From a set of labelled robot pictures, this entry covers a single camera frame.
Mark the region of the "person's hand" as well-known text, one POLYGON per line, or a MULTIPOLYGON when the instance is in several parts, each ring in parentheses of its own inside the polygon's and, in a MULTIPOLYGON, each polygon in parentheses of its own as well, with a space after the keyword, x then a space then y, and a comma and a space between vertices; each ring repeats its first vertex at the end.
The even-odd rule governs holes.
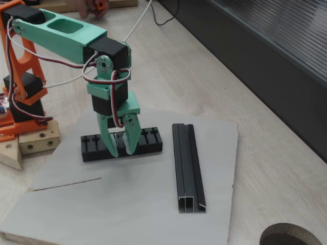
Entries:
POLYGON ((82 19, 86 19, 90 14, 95 19, 101 19, 109 10, 109 1, 76 1, 76 9, 82 19))

